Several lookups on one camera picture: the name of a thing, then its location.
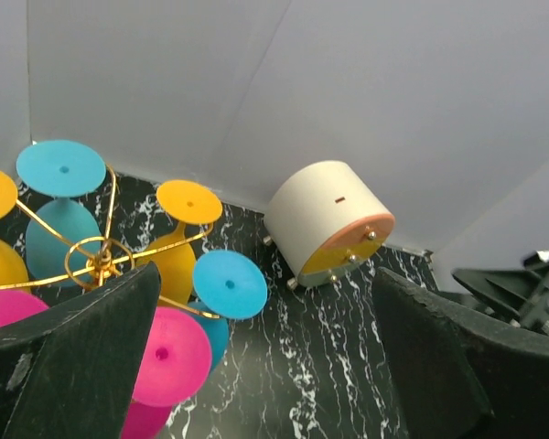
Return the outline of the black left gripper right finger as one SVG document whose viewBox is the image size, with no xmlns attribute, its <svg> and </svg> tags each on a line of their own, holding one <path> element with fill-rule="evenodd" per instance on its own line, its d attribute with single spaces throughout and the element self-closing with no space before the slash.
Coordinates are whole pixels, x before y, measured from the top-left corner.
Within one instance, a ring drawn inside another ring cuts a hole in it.
<svg viewBox="0 0 549 439">
<path fill-rule="evenodd" d="M 371 296 L 412 438 L 549 438 L 549 337 L 388 269 Z"/>
</svg>

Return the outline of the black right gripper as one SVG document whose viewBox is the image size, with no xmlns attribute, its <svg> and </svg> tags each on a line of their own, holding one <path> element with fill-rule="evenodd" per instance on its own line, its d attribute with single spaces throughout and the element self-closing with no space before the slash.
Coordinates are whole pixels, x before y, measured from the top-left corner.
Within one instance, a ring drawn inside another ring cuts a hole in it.
<svg viewBox="0 0 549 439">
<path fill-rule="evenodd" d="M 549 250 L 526 255 L 521 269 L 457 268 L 452 276 L 498 319 L 549 337 Z"/>
</svg>

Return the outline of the blue wine glass front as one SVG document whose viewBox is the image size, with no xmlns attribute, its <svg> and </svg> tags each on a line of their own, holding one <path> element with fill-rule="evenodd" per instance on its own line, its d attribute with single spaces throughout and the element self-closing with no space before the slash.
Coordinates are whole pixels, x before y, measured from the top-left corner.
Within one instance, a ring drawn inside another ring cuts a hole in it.
<svg viewBox="0 0 549 439">
<path fill-rule="evenodd" d="M 268 288 L 262 271 L 243 254 L 209 251 L 196 261 L 193 288 L 197 300 L 188 304 L 211 347 L 211 369 L 223 359 L 230 340 L 229 322 L 257 316 L 265 307 Z"/>
</svg>

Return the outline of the pink wine glass front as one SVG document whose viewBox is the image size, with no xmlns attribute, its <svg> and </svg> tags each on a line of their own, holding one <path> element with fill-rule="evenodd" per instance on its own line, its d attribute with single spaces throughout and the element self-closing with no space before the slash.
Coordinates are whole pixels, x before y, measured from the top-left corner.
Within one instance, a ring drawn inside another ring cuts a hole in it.
<svg viewBox="0 0 549 439">
<path fill-rule="evenodd" d="M 160 306 L 145 346 L 123 438 L 154 438 L 173 407 L 193 396 L 210 373 L 210 341 L 193 316 Z"/>
</svg>

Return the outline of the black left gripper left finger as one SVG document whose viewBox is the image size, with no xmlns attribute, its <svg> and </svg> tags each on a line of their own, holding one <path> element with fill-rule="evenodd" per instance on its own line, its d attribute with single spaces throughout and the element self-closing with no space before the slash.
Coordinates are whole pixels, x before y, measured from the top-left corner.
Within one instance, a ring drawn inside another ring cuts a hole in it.
<svg viewBox="0 0 549 439">
<path fill-rule="evenodd" d="M 118 438 L 160 292 L 152 262 L 0 328 L 0 438 Z"/>
</svg>

